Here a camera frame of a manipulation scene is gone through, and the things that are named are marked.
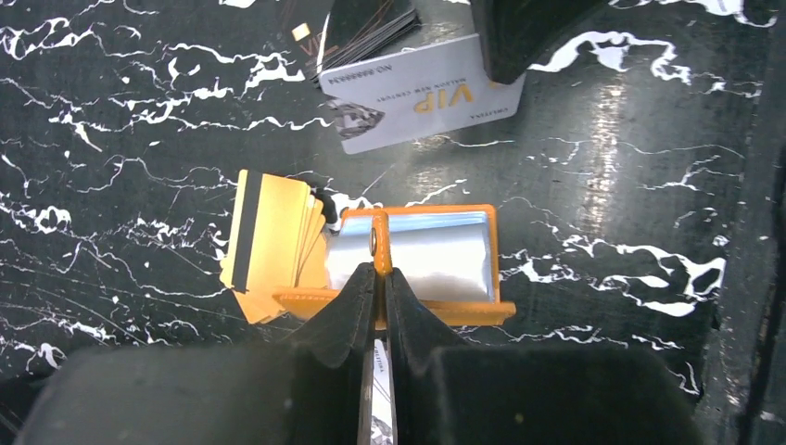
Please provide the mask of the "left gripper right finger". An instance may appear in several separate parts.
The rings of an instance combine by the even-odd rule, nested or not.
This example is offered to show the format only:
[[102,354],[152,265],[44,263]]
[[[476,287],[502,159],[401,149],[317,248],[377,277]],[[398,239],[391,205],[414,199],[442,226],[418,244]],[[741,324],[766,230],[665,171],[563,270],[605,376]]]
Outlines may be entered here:
[[699,444],[692,408],[648,350],[479,346],[403,273],[385,280],[398,444]]

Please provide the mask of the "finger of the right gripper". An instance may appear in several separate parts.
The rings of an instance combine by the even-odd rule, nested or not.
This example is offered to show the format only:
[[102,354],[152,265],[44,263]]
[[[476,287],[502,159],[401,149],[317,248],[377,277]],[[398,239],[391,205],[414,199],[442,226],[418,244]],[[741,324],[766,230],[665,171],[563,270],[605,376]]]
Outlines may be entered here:
[[601,0],[472,0],[485,72],[511,84],[571,26],[604,4]]

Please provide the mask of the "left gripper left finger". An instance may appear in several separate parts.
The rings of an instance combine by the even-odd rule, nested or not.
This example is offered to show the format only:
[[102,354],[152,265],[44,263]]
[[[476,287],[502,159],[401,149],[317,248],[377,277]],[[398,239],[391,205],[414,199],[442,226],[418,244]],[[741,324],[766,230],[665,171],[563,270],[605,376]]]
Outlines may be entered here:
[[276,342],[82,350],[18,444],[366,444],[376,273]]

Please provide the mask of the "white VIP card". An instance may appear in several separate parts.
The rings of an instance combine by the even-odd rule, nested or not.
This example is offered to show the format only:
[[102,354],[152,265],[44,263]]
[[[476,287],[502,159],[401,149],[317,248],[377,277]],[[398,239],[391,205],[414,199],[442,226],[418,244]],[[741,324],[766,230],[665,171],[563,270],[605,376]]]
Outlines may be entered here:
[[322,72],[319,84],[348,154],[513,116],[525,76],[486,74],[471,34]]

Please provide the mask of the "orange card holder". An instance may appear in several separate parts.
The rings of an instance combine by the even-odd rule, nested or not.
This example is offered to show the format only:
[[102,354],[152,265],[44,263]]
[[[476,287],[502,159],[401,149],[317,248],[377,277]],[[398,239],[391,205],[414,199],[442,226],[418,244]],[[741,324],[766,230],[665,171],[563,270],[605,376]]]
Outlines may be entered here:
[[370,262],[399,269],[415,296],[449,326],[500,325],[515,313],[501,299],[497,212],[489,204],[346,210],[336,235],[318,241],[296,287],[273,298],[310,319]]

